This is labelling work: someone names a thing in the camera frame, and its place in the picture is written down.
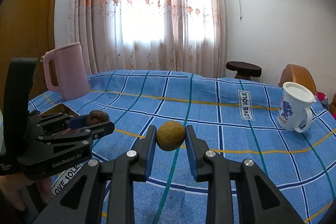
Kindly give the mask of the person's hand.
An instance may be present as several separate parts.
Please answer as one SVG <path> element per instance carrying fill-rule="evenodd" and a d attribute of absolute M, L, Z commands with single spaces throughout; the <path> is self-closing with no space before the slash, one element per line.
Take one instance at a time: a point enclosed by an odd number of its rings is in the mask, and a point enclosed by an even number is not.
<path fill-rule="evenodd" d="M 52 180 L 50 177 L 42 180 L 32 181 L 22 173 L 1 176 L 1 192 L 3 193 L 5 199 L 11 205 L 13 205 L 13 207 L 20 211 L 24 211 L 26 206 L 19 191 L 27 186 L 32 185 L 33 183 L 37 184 L 42 200 L 45 203 L 49 203 L 52 196 Z"/>

